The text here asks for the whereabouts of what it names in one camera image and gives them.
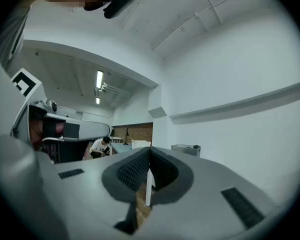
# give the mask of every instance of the gray device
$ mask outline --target gray device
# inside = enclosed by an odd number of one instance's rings
[[[0,193],[41,239],[258,239],[283,214],[229,168],[173,150],[145,147],[52,164],[30,145],[31,107],[44,118],[79,125],[75,133],[48,141],[86,141],[108,135],[110,128],[51,113],[42,84],[20,72],[34,86],[10,80],[0,65]],[[150,216],[137,229],[135,193],[149,169],[158,189]]]

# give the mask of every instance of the ceiling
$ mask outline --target ceiling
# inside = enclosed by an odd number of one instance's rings
[[[111,19],[123,31],[145,40],[155,53],[166,59],[180,46],[236,17],[277,4],[275,0],[135,0],[118,17]],[[72,8],[82,13],[82,8]],[[103,10],[93,12],[103,18]]]
[[[208,35],[213,28],[226,24],[236,17],[274,6],[275,0],[211,0],[216,12],[209,8],[208,0],[135,0],[118,17],[110,21],[123,32],[129,32],[137,39],[145,41],[153,52],[166,59],[180,47],[193,39]],[[87,24],[91,15],[98,21],[108,21],[103,17],[102,9],[87,13],[82,8],[65,8],[80,14],[78,20]],[[132,79],[111,69],[101,68],[74,57],[46,50],[24,47],[18,60],[26,65],[31,74],[42,81],[45,88],[56,88],[94,99],[97,72],[104,72],[103,81],[109,85],[133,93],[142,86]],[[19,68],[10,70],[13,75]],[[127,100],[113,93],[102,93],[103,105],[117,107]]]
[[[133,93],[143,85],[108,68],[71,56],[23,47],[8,74],[12,77],[20,68],[25,68],[43,83],[45,90],[67,92],[69,97],[81,96],[82,100],[94,100],[98,71],[103,71],[103,82]],[[111,92],[99,95],[101,106],[117,107],[128,98]]]

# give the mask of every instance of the white cable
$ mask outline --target white cable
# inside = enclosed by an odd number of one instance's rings
[[[130,98],[132,96],[132,94],[127,94],[127,93],[124,93],[124,92],[120,92],[118,90],[114,90],[114,89],[105,89],[104,91],[106,92],[109,92],[109,93],[113,93],[113,94],[117,94],[117,95],[121,95],[121,96],[125,96],[125,97],[128,97]]]
[[[198,14],[200,15],[200,14],[203,13],[205,10],[208,10],[208,9],[210,9],[210,8],[219,6],[219,5],[223,4],[223,3],[226,2],[226,1],[228,1],[228,0],[221,0],[221,1],[217,2],[217,3],[211,4],[209,7],[207,7],[207,8],[205,8],[205,9],[203,9],[202,11],[198,12]],[[164,36],[164,38],[152,48],[152,50],[156,49],[156,48],[157,48],[157,47],[158,47],[158,46],[159,46],[159,45],[160,45],[160,44],[161,44],[168,36],[170,36],[177,28],[179,28],[180,26],[182,26],[185,22],[187,22],[187,21],[193,19],[194,17],[195,17],[195,16],[192,16],[192,17],[190,17],[190,18],[187,18],[187,19],[181,21],[177,26],[175,26],[172,30],[170,30],[169,33],[166,34],[166,35]]]

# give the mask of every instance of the black vent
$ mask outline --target black vent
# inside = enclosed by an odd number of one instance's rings
[[[177,167],[172,162],[154,152],[150,156],[150,169],[157,191],[171,184],[179,175]]]
[[[65,178],[69,178],[72,176],[76,176],[78,174],[82,174],[84,171],[81,169],[75,169],[75,170],[68,170],[68,171],[64,171],[64,172],[60,172],[59,176],[61,179],[65,179]]]
[[[235,187],[221,191],[221,194],[247,229],[252,228],[265,218]]]
[[[148,152],[138,156],[136,159],[120,167],[117,177],[127,187],[137,192],[149,171]]]

